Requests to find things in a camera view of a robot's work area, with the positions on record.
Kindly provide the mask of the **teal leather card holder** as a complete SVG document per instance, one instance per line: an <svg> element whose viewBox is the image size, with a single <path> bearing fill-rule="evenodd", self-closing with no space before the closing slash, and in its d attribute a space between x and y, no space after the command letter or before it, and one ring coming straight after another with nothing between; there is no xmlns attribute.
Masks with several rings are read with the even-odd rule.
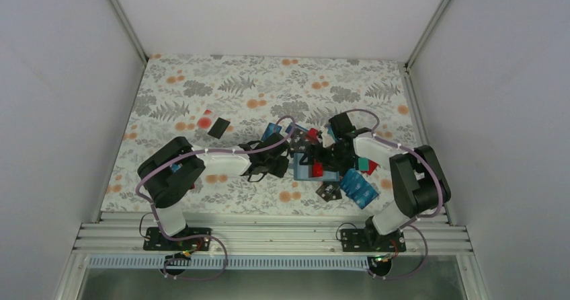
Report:
<svg viewBox="0 0 570 300"><path fill-rule="evenodd" d="M296 181L321 181L321 182L339 182L340 175L338 172L325 171L319 164L302 165L302 153L295 153L293 159L293 178Z"/></svg>

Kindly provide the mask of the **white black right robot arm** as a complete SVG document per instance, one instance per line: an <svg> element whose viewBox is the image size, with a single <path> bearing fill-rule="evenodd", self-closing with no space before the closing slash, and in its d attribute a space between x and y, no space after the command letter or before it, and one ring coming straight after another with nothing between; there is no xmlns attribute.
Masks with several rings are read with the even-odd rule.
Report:
<svg viewBox="0 0 570 300"><path fill-rule="evenodd" d="M378 136L370 128L356 128L347 113L329 119L326 133L309 136L311 145L300 164L320 163L325 171L339 174L339 187L360 208L368 206L376 190L357 163L371 161L390 171L394 202L369 217L364 242L380 251L390 234L419 218L437 215L450 199L450 191L434 150L428 145L409 148Z"/></svg>

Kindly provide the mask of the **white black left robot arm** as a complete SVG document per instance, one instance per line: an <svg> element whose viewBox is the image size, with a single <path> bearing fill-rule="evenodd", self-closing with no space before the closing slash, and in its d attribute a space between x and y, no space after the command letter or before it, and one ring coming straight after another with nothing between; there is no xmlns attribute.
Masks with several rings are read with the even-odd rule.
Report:
<svg viewBox="0 0 570 300"><path fill-rule="evenodd" d="M244 176L258 182L266 175L282 178L287 172L290 145L274 133L263 141L250 141L230 148L200 148L185 137L176 137L142 162L135 192L151 204L160 240L172 250L187 240L181 200L196 181L207 176Z"/></svg>

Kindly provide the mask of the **red card with black stripe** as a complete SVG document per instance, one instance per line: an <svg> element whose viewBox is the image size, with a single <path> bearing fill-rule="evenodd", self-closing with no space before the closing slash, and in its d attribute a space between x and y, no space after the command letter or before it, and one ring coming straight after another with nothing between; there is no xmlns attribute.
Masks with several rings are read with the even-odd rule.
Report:
<svg viewBox="0 0 570 300"><path fill-rule="evenodd" d="M316 143L319 142L321 132L316 128L311 128L306 133L306 139L310 142Z"/></svg>

